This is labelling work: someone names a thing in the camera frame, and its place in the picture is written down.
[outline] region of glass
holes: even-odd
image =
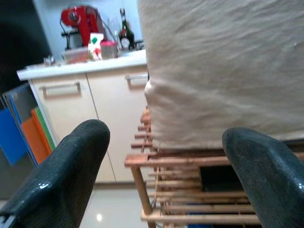
[[[118,19],[116,17],[109,18],[108,19],[108,27],[112,31],[113,36],[115,38],[115,40],[113,40],[113,41],[117,41],[119,43],[118,34],[119,34],[121,28],[120,28],[120,23],[118,22]]]

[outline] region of green folder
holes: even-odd
[[[42,113],[41,113],[41,110],[39,109],[39,107],[35,108],[35,113],[36,113],[36,115],[37,115],[37,117],[39,119],[39,122],[40,122],[40,124],[41,124],[41,126],[43,128],[44,134],[47,137],[48,144],[49,144],[51,150],[53,151],[56,148],[56,146],[55,146],[55,144],[54,144],[54,142],[52,140],[51,134],[48,131],[48,127],[46,125],[46,122],[43,119],[43,116],[42,116]]]

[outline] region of red lid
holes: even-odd
[[[117,42],[114,41],[101,41],[100,46],[117,46]]]

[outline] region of plastic container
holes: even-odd
[[[85,62],[90,59],[87,47],[67,50],[62,53],[62,57],[67,64]]]
[[[101,56],[103,59],[118,57],[117,42],[102,41],[100,42],[100,47],[101,47]]]

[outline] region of bottle label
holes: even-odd
[[[128,49],[130,45],[130,41],[127,38],[122,38],[121,40],[122,46],[124,49]]]

